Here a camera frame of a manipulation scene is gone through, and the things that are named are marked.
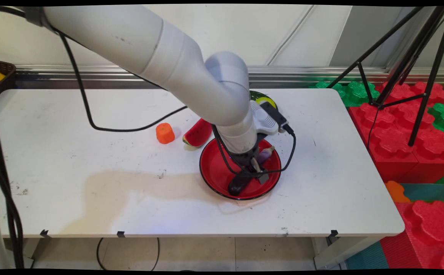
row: red foam block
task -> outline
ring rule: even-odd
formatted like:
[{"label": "red foam block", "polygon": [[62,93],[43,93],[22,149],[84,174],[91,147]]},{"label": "red foam block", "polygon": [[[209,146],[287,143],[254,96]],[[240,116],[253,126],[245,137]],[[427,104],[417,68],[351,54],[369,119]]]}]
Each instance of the red foam block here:
[{"label": "red foam block", "polygon": [[[410,136],[414,123],[416,122],[417,113],[419,112],[420,102],[417,100],[409,101],[406,103],[400,103],[390,106],[390,113],[395,116],[395,127],[404,134]],[[419,126],[419,132],[428,131],[433,129],[434,117],[433,115],[424,112],[421,125]]]},{"label": "red foam block", "polygon": [[[376,115],[376,107],[371,106],[368,103],[363,103],[359,107],[350,107],[348,113],[351,120],[356,126],[358,133],[360,133],[361,139],[365,144],[368,143],[368,135],[370,133],[370,128],[373,125],[373,120]],[[376,117],[376,122],[373,129],[388,129],[393,127],[395,117],[388,112],[385,108],[380,110]]]},{"label": "red foam block", "polygon": [[404,232],[380,240],[389,268],[444,269],[444,203],[395,203]]},{"label": "red foam block", "polygon": [[[363,103],[350,107],[348,112],[367,145],[376,107]],[[399,181],[418,164],[412,148],[407,146],[408,136],[395,127],[394,120],[387,109],[380,110],[370,139],[370,156],[383,181]]]},{"label": "red foam block", "polygon": [[418,164],[408,136],[395,127],[373,129],[370,155],[383,181],[398,181]]},{"label": "red foam block", "polygon": [[[417,82],[414,86],[410,87],[410,89],[414,94],[423,94],[426,90],[426,85],[427,83]],[[444,90],[442,89],[442,85],[438,83],[433,84],[427,106],[428,108],[431,108],[436,103],[444,104]]]},{"label": "red foam block", "polygon": [[401,183],[435,183],[444,177],[444,132],[419,131],[413,154],[419,163],[400,178]]},{"label": "red foam block", "polygon": [[[380,93],[383,92],[383,89],[385,89],[387,82],[384,82],[383,84],[376,87],[376,90]],[[415,96],[416,94],[411,91],[410,86],[407,84],[397,85],[395,84],[394,88],[392,89],[392,92],[388,95],[387,100],[385,101],[385,104],[392,103],[394,101],[400,100],[400,99],[407,99],[411,96]]]}]

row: black border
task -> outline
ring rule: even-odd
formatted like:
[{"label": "black border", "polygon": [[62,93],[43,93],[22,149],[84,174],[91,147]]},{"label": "black border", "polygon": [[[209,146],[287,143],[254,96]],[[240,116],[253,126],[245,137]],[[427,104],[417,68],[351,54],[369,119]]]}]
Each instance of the black border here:
[{"label": "black border", "polygon": [[[215,139],[211,139],[211,141],[209,141],[209,142],[207,143],[207,145],[203,148],[203,151],[202,151],[201,154],[200,154],[200,160],[198,161],[198,167],[199,167],[199,169],[200,169],[200,174],[201,174],[201,177],[203,178],[203,181],[204,181],[204,182],[208,185],[208,187],[210,187],[210,189],[212,189],[215,193],[221,195],[222,197],[225,197],[225,198],[231,199],[231,200],[237,200],[237,201],[254,200],[254,199],[260,198],[260,197],[266,195],[267,193],[269,193],[271,190],[273,190],[273,188],[275,188],[275,186],[278,184],[278,181],[280,181],[280,176],[281,176],[282,172],[278,172],[279,174],[278,174],[278,179],[276,179],[276,183],[275,183],[275,184],[274,184],[274,185],[273,185],[268,191],[266,191],[266,192],[264,192],[264,193],[262,193],[261,195],[258,195],[258,196],[256,196],[256,197],[247,198],[247,199],[239,199],[239,198],[234,198],[234,197],[228,197],[228,196],[226,196],[226,195],[220,193],[219,191],[215,190],[210,184],[208,184],[207,180],[206,180],[205,177],[203,176],[203,172],[201,172],[201,156],[203,155],[203,152],[205,152],[205,149],[207,148],[207,146],[208,146],[212,141],[214,141],[214,140],[215,140]],[[278,156],[278,160],[280,160],[280,169],[281,169],[282,161],[281,161],[280,155],[278,155],[278,152],[277,152],[276,150],[273,151],[273,152],[276,153],[276,155]]]}]

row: floor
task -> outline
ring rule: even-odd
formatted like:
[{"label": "floor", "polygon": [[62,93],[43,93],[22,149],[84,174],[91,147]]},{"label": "floor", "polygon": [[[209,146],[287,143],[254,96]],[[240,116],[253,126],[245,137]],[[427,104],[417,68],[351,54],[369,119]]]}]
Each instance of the floor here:
[{"label": "floor", "polygon": [[[41,239],[33,268],[92,269],[99,238]],[[155,271],[315,270],[310,238],[159,238]],[[100,260],[109,270],[151,270],[155,238],[105,238]]]}]

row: red plate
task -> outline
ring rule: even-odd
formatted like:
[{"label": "red plate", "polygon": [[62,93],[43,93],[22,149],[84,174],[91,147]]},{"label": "red plate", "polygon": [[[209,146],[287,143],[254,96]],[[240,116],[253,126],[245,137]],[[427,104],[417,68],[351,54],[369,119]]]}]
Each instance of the red plate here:
[{"label": "red plate", "polygon": [[[260,151],[269,147],[271,147],[271,144],[265,140],[262,140],[259,143]],[[241,169],[239,169],[239,167],[230,159],[229,155],[224,150],[224,147],[222,147],[222,151],[224,152],[225,158],[232,170],[236,172],[241,171]],[[266,170],[281,169],[280,157],[276,150],[273,151],[271,157],[264,162],[263,167]],[[233,200],[251,200],[261,197],[271,191],[278,182],[278,179],[280,179],[280,172],[269,174],[269,179],[263,185],[261,185],[257,179],[253,178],[239,196],[231,196],[228,187],[230,181],[234,178],[234,174],[227,169],[215,139],[208,142],[207,146],[203,149],[203,152],[201,152],[200,172],[201,176],[212,190]]]}]

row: basket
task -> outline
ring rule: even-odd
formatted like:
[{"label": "basket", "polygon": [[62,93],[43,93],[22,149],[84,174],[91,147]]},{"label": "basket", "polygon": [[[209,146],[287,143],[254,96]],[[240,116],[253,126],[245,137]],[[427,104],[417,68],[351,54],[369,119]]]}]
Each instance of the basket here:
[{"label": "basket", "polygon": [[16,73],[15,65],[0,61],[0,73],[5,75],[5,78],[0,81],[0,93],[7,89],[14,89]]}]

